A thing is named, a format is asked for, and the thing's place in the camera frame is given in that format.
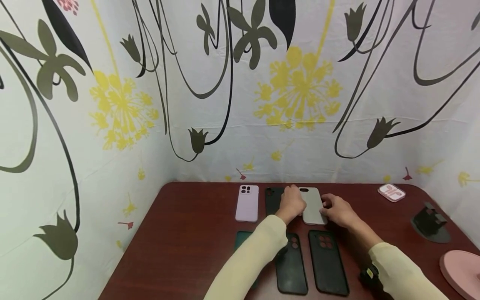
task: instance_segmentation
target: person's left hand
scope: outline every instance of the person's left hand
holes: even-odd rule
[[[300,190],[295,184],[292,184],[285,188],[280,208],[275,215],[288,225],[296,216],[300,216],[306,207],[307,204],[302,199]]]

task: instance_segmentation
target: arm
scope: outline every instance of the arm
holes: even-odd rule
[[[287,244],[288,223],[306,207],[299,189],[286,187],[275,216],[268,216],[235,251],[208,289],[204,300],[242,300],[260,271]]]
[[[369,250],[370,258],[377,267],[384,291],[395,300],[448,300],[433,285],[421,269],[395,246],[385,243],[367,223],[353,211],[342,198],[326,194],[322,196],[325,206],[321,213],[338,225],[347,228]]]

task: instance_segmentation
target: hand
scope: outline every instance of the hand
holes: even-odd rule
[[[325,208],[320,209],[320,213],[339,226],[351,228],[354,224],[361,221],[350,204],[342,198],[333,194],[325,194],[322,195],[322,200]]]
[[[280,208],[275,215],[288,225],[296,216],[303,213],[305,207],[307,207],[307,204],[302,199],[300,190],[292,184],[285,188],[280,201]]]

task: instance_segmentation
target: cream sleeve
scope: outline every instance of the cream sleeve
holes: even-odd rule
[[[369,255],[378,269],[384,291],[393,299],[448,300],[399,248],[388,243],[379,243],[370,249]]]
[[[286,230],[277,216],[263,220],[222,267],[204,300],[243,300],[260,271],[287,244]]]

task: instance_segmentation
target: white phone case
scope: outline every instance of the white phone case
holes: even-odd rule
[[[258,185],[241,185],[235,219],[239,222],[258,220]]]
[[[326,225],[327,218],[320,214],[323,208],[322,199],[317,188],[299,188],[303,200],[307,203],[307,207],[303,212],[303,222],[309,225]]]

